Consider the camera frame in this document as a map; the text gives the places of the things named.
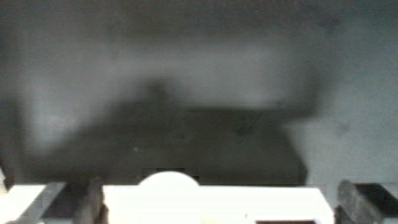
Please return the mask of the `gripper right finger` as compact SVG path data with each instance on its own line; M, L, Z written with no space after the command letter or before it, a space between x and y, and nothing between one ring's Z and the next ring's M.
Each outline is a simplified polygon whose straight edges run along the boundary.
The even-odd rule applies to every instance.
M398 224L398 197L378 183L343 180L338 202L336 224Z

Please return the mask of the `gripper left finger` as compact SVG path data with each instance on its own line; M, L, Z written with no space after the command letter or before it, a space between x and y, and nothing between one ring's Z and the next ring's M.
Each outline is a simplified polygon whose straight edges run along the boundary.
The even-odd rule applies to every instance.
M48 183L16 223L108 224L103 181Z

